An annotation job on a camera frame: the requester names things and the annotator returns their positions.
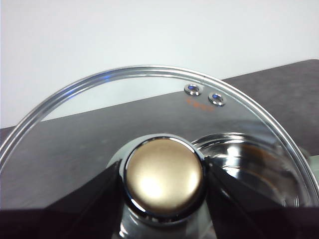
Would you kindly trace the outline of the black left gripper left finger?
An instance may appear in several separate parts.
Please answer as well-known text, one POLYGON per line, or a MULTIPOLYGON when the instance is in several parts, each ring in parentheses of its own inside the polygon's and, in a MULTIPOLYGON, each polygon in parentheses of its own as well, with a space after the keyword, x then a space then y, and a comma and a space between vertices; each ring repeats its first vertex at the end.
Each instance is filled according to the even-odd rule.
POLYGON ((118 162, 43 209, 0 212, 2 239, 109 239, 121 213, 118 162))

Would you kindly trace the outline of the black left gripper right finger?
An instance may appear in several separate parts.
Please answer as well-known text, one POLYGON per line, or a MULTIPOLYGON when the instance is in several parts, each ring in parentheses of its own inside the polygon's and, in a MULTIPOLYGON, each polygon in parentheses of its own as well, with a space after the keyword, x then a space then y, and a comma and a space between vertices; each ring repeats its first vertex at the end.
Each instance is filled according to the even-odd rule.
POLYGON ((219 239, 317 239, 317 207, 285 207, 205 157, 207 206, 219 239))

